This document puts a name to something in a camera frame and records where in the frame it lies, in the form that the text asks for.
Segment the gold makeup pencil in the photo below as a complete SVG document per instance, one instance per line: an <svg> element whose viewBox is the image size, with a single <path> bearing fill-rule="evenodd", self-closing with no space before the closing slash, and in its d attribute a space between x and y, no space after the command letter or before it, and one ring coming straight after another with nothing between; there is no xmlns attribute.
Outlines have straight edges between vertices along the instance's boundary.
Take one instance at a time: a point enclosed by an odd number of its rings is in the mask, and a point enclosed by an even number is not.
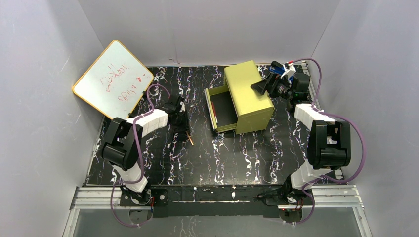
<svg viewBox="0 0 419 237"><path fill-rule="evenodd" d="M192 137L191 137L190 133L186 132L186 135L187 135L188 141L191 143L192 146L194 146L194 143L193 143L193 140L192 140Z"/></svg>

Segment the green drawer cabinet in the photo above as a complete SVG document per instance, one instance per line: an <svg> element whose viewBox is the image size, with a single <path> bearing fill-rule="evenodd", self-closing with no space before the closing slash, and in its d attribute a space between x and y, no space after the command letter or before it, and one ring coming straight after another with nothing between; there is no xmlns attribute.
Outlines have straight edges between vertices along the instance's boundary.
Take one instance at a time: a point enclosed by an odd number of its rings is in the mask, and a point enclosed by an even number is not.
<svg viewBox="0 0 419 237"><path fill-rule="evenodd" d="M260 95L251 85L262 81L256 63L251 60L224 69L224 84L204 90L213 131L243 134L265 130L274 112L267 93ZM218 124L215 124L211 102Z"/></svg>

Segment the red and black makeup pen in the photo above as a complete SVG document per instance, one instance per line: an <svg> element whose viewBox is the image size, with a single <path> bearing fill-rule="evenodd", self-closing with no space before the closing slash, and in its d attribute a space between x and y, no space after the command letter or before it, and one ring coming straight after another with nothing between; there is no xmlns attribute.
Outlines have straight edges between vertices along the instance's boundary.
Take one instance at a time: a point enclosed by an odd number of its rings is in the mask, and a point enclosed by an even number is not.
<svg viewBox="0 0 419 237"><path fill-rule="evenodd" d="M218 120L217 120L217 116L216 116L216 110L215 110L215 105L214 105L214 102L213 101L211 102L211 108L212 108L212 112L213 112L213 115L214 115L215 124L218 124Z"/></svg>

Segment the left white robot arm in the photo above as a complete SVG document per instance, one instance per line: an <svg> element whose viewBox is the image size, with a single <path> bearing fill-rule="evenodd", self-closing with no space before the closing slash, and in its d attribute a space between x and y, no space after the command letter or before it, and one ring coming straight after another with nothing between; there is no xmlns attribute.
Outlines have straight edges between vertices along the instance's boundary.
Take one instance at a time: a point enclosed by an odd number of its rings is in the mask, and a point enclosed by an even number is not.
<svg viewBox="0 0 419 237"><path fill-rule="evenodd" d="M168 101L135 118L114 118L104 135L98 153L120 175L123 186L134 193L145 190L141 139L160 128L170 126L175 133L189 133L190 125L181 96L170 96Z"/></svg>

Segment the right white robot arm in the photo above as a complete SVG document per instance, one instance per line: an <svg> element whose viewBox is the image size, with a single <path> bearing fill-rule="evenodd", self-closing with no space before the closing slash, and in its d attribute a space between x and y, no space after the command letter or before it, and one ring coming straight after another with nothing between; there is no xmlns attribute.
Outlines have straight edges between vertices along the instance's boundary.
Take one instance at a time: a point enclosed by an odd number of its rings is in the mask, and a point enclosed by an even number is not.
<svg viewBox="0 0 419 237"><path fill-rule="evenodd" d="M286 75L270 73L251 85L259 94L286 99L287 110L310 130L305 162L276 190L279 197L290 203L307 197L314 183L331 171L348 166L351 160L350 124L324 115L310 104L309 86L310 76L305 73L295 73L291 83Z"/></svg>

